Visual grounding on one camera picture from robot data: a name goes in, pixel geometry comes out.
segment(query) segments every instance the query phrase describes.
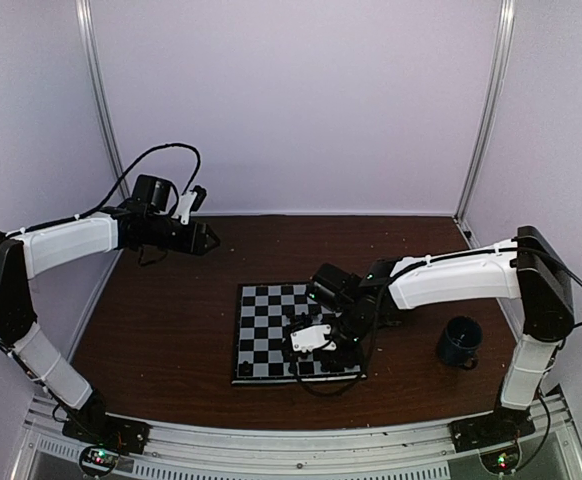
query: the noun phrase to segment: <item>wooden table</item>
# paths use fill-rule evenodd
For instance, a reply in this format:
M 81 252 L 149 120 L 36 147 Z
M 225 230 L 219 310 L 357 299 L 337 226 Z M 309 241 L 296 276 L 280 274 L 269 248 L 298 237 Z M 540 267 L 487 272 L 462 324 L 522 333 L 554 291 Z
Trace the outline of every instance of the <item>wooden table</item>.
M 466 245 L 449 218 L 214 217 L 222 246 L 140 268 L 122 255 L 86 329 L 75 367 L 109 411 L 225 428 L 330 429 L 420 422 L 493 407 L 515 346 L 495 300 L 421 307 L 380 331 L 369 379 L 336 398 L 298 385 L 231 386 L 238 284 L 306 281 L 324 262 L 363 275 L 378 258 Z M 473 371 L 442 365 L 436 342 L 455 315 L 484 331 Z

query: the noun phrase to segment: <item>black mounting bracket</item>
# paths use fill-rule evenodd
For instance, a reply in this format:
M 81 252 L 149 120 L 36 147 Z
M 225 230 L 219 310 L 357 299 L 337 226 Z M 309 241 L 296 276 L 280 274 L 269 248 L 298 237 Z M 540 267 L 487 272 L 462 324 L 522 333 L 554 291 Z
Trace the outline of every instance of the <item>black mounting bracket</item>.
M 142 455 L 149 438 L 150 428 L 144 422 L 107 415 L 104 426 L 100 429 L 102 440 L 98 441 L 97 438 L 86 433 L 81 424 L 69 418 L 62 428 L 62 435 L 82 442 L 100 445 L 117 451 L 122 455 L 128 455 L 129 453 Z
M 535 425 L 529 410 L 499 407 L 486 415 L 451 422 L 449 430 L 455 451 L 461 453 L 526 437 L 535 433 Z

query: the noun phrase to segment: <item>white wall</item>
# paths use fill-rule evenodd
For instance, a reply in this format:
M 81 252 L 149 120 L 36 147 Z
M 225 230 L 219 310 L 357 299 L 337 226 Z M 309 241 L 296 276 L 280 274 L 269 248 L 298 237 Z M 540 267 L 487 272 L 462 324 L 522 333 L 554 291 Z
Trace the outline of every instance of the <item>white wall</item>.
M 0 0 L 0 229 L 83 211 L 110 188 L 89 85 L 74 1 Z M 39 321 L 65 354 L 111 260 L 85 259 L 37 282 Z M 0 479 L 31 392 L 0 353 Z
M 193 143 L 205 162 L 204 211 L 241 214 L 452 213 L 499 7 L 92 2 L 125 163 L 157 143 Z M 160 155 L 163 175 L 188 176 L 181 151 Z
M 582 277 L 582 1 L 518 2 L 510 64 L 468 222 L 482 243 L 533 224 Z M 576 296 L 582 319 L 582 294 Z M 582 433 L 582 330 L 553 380 Z

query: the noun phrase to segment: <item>dark blue mug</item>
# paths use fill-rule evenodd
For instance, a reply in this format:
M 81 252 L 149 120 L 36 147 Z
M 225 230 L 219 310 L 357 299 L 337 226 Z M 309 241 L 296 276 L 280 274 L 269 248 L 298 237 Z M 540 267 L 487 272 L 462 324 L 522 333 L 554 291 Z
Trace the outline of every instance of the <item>dark blue mug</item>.
M 481 343 L 482 329 L 478 322 L 469 317 L 455 317 L 442 332 L 436 354 L 445 365 L 473 370 L 478 366 L 476 352 Z

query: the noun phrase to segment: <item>robotic arm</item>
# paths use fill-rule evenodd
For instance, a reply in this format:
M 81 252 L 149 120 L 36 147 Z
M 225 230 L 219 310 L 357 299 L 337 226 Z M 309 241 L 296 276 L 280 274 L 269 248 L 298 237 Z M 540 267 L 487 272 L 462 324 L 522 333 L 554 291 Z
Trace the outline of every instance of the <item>robotic arm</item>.
M 534 227 L 492 246 L 432 257 L 380 260 L 361 278 L 325 264 L 307 294 L 340 312 L 329 324 L 294 332 L 293 350 L 329 355 L 353 348 L 373 322 L 388 324 L 400 310 L 475 298 L 521 298 L 525 323 L 494 412 L 451 424 L 456 451 L 483 448 L 534 432 L 528 409 L 556 347 L 574 326 L 570 278 Z M 390 301 L 382 301 L 384 293 Z
M 63 263 L 122 248 L 152 245 L 165 252 L 204 255 L 217 247 L 213 230 L 190 219 L 206 191 L 194 187 L 165 213 L 171 189 L 175 187 L 167 180 L 140 175 L 131 197 L 118 207 L 31 232 L 0 232 L 0 341 L 29 377 L 65 407 L 63 433 L 69 437 L 142 453 L 149 427 L 106 414 L 102 396 L 40 329 L 28 281 Z

